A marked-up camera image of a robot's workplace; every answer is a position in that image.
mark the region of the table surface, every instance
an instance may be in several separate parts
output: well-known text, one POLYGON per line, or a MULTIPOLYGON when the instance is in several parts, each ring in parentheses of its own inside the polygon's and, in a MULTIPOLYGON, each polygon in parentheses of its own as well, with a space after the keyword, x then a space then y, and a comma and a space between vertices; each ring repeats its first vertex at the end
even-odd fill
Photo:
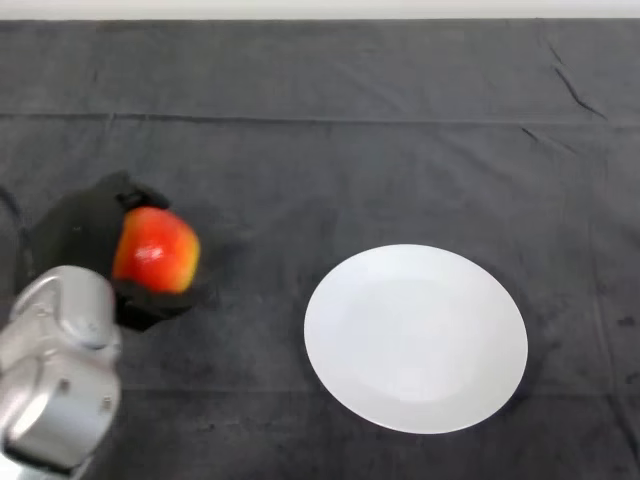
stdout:
POLYGON ((636 21, 0 23, 0 179, 29 214, 126 168, 203 244, 208 295, 125 335, 87 478, 640 478, 638 45, 636 21), (524 380, 475 427, 377 427, 309 365, 314 287, 393 243, 522 312, 524 380))

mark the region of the black tablecloth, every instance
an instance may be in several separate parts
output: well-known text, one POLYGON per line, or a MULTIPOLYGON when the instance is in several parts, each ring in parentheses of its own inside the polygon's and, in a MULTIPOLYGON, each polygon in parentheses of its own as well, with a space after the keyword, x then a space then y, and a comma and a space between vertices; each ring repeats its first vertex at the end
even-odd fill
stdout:
MULTIPOLYGON (((640 22, 0 23, 0 181, 38 217, 126 168, 208 295, 125 335, 90 480, 638 479, 640 22), (385 430, 303 344, 320 279, 392 243, 500 280, 530 356, 495 416, 385 430)), ((0 228, 6 312, 14 239, 0 228)))

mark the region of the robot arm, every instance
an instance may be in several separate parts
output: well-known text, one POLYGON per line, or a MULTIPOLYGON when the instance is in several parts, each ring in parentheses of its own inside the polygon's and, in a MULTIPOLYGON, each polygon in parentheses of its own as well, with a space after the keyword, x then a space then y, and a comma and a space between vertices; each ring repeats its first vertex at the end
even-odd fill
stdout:
POLYGON ((109 282, 53 268, 18 297, 0 332, 0 478, 82 475, 120 402, 121 338, 109 282))
POLYGON ((169 201, 126 172, 65 195, 29 229, 1 187, 0 201, 21 244, 20 293, 0 331, 0 479, 77 479, 120 402, 116 320, 144 331, 193 302, 106 280, 127 212, 169 201))

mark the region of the dark gray fabric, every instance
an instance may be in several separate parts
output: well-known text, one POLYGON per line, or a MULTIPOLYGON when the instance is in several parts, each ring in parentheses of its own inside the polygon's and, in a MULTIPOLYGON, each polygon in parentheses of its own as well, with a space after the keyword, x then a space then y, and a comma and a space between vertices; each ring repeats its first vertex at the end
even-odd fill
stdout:
MULTIPOLYGON (((0 180, 34 217, 120 168, 198 231, 191 312, 126 335, 112 479, 638 479, 640 22, 0 24, 0 180), (530 358, 442 436, 356 417, 306 302, 363 249, 485 267, 530 358)), ((13 232, 0 228, 10 303, 13 232)))

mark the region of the red apple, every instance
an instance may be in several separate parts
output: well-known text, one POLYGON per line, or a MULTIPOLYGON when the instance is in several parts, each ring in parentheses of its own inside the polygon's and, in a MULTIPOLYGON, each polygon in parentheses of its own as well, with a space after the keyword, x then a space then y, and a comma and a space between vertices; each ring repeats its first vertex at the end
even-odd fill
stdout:
POLYGON ((127 213, 113 263, 113 277, 154 292, 181 293, 198 266, 200 242, 193 229, 169 212, 140 207, 127 213))

